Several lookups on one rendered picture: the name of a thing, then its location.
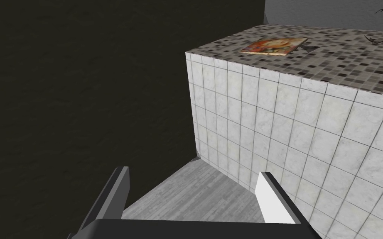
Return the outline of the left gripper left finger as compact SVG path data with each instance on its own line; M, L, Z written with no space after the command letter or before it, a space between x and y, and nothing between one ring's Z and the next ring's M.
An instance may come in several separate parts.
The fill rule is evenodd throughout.
M121 219L129 188L129 168L118 166L111 174L79 229L84 229L97 219Z

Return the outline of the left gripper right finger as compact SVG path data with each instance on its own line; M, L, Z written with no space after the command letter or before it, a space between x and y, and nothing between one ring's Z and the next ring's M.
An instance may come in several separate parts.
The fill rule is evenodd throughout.
M290 198L280 193L267 172L258 174L255 195L265 223L302 224L294 210L287 203Z

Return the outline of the orange picture book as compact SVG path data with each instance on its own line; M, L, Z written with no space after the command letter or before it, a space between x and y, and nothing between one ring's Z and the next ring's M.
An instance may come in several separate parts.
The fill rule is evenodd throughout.
M307 40L308 38L260 39L239 52L255 55L286 56Z

